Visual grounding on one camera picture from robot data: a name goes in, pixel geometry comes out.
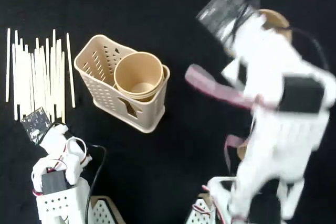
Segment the utensil holder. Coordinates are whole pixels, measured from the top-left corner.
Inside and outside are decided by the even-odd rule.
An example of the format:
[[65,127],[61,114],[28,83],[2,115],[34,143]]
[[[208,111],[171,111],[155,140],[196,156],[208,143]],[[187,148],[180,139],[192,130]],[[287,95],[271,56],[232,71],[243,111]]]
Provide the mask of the utensil holder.
[[96,35],[77,55],[74,65],[98,108],[143,133],[150,133],[165,112],[164,100],[170,71],[163,65],[164,80],[151,101],[140,102],[125,96],[116,88],[114,68],[119,60],[134,52],[134,49],[118,44],[104,35]]

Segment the cup rim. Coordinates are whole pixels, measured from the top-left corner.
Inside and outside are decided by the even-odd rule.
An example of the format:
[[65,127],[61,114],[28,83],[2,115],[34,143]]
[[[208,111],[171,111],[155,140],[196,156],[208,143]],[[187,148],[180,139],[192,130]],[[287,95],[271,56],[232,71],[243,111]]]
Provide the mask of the cup rim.
[[[159,65],[161,66],[161,67],[160,67],[160,68],[161,68],[160,78],[159,78],[159,80],[157,81],[157,83],[154,85],[153,89],[151,89],[151,90],[149,90],[149,91],[141,92],[141,93],[134,93],[134,92],[130,92],[130,91],[127,91],[127,90],[123,89],[122,87],[120,87],[120,86],[118,85],[118,82],[117,82],[117,80],[116,80],[116,78],[115,78],[116,71],[117,71],[117,68],[118,68],[119,64],[120,64],[125,58],[127,58],[127,57],[129,57],[129,56],[136,55],[136,54],[147,54],[147,55],[150,55],[150,56],[151,56],[152,58],[154,58],[154,59],[159,63]],[[141,51],[141,52],[133,52],[133,53],[131,53],[131,54],[128,54],[128,55],[124,56],[121,60],[119,60],[119,62],[117,63],[117,65],[116,65],[115,68],[114,68],[113,78],[114,78],[114,82],[115,82],[115,84],[116,84],[116,86],[117,86],[117,88],[119,89],[120,92],[122,92],[122,93],[124,93],[124,94],[127,94],[127,95],[129,95],[129,96],[131,96],[131,97],[134,97],[134,96],[135,96],[135,97],[136,97],[136,96],[143,96],[143,95],[146,95],[146,94],[148,94],[148,93],[153,92],[154,90],[156,90],[156,89],[159,87],[159,85],[160,85],[160,83],[162,82],[162,79],[163,79],[163,66],[162,66],[161,61],[158,59],[158,57],[156,57],[155,55],[153,55],[153,54],[151,54],[151,53],[149,53],[149,52],[142,52],[142,51]]]

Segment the perforated white panel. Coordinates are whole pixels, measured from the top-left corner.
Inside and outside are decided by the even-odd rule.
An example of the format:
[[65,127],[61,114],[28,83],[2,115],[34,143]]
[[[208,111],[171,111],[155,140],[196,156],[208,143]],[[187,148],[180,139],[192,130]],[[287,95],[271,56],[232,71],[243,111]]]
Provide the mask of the perforated white panel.
[[93,219],[95,224],[117,224],[104,200],[97,201],[93,208]]
[[[198,199],[195,205],[204,211],[209,211],[209,208],[203,199]],[[185,224],[215,224],[214,216],[215,212],[211,212],[210,214],[201,214],[193,209]]]

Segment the black cloth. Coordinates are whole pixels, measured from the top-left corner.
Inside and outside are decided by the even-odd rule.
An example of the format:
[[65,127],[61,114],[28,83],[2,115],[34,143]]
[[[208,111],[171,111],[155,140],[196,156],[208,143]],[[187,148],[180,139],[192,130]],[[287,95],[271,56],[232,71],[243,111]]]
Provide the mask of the black cloth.
[[[220,72],[228,59],[216,40],[196,21],[210,0],[0,0],[0,216],[1,223],[38,223],[30,173],[45,156],[13,120],[13,95],[5,103],[6,29],[19,30],[25,43],[70,33],[72,55],[96,34],[139,51],[157,55],[171,70],[166,114],[151,134],[142,134],[92,103],[88,89],[74,70],[77,107],[71,108],[67,79],[67,123],[77,137],[102,144],[109,151],[96,195],[107,195],[127,223],[183,223],[201,185],[226,176],[223,144],[227,134],[246,136],[249,113],[217,102],[190,88],[184,74],[199,64],[224,82]],[[336,73],[336,21],[332,0],[261,0],[262,8],[282,13],[290,23],[313,33]],[[294,35],[293,44],[305,59],[319,66],[311,44]],[[334,129],[336,108],[319,150],[312,154],[306,184],[293,221],[333,223],[335,213]],[[102,154],[85,171],[92,177]]]

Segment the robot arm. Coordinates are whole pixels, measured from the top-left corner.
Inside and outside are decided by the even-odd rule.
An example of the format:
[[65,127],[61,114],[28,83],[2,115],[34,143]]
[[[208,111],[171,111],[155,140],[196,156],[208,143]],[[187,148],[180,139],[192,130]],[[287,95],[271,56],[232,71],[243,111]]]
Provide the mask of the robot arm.
[[[279,178],[281,217],[290,219],[303,190],[309,157],[328,124],[336,78],[304,61],[274,29],[265,30],[265,17],[246,8],[244,0],[212,0],[198,18],[235,58],[222,75],[236,93],[232,96],[231,89],[204,71],[195,71],[196,66],[189,68],[187,81],[233,105],[249,103],[245,108],[251,109],[256,121],[231,189],[223,187],[226,178],[208,182],[218,215],[224,223],[246,222],[253,197],[267,181]],[[293,184],[290,190],[287,183]]]

